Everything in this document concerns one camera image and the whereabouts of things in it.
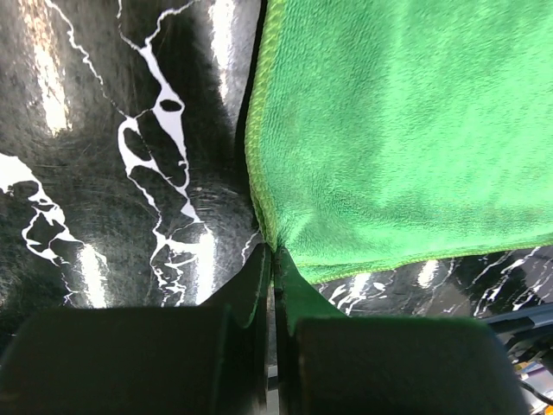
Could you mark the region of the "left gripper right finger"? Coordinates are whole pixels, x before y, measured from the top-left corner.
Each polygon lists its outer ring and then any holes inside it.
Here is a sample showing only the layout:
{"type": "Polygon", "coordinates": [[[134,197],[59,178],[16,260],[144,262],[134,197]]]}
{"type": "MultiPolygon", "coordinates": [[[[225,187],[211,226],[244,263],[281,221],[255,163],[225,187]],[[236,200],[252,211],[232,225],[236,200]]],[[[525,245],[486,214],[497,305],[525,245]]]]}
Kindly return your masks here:
{"type": "Polygon", "coordinates": [[[526,414],[505,350],[470,318],[350,317],[274,255],[283,414],[526,414]]]}

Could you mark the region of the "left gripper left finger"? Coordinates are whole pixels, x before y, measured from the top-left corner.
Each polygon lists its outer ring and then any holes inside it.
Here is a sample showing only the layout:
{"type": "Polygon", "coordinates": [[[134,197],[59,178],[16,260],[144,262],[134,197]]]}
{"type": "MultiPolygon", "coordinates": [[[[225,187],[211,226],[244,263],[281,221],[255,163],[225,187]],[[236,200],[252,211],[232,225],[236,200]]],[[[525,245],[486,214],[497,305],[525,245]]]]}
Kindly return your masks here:
{"type": "Polygon", "coordinates": [[[271,252],[256,246],[204,303],[52,309],[1,359],[4,414],[260,414],[271,252]]]}

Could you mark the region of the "green microfibre towel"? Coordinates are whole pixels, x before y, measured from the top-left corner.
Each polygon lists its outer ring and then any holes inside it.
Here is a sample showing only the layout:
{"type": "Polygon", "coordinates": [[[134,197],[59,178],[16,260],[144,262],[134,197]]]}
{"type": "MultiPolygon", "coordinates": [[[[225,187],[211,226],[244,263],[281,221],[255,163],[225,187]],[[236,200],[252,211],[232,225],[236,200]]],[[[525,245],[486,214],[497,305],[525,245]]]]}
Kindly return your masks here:
{"type": "Polygon", "coordinates": [[[317,284],[552,242],[549,1],[270,1],[245,130],[317,284]]]}

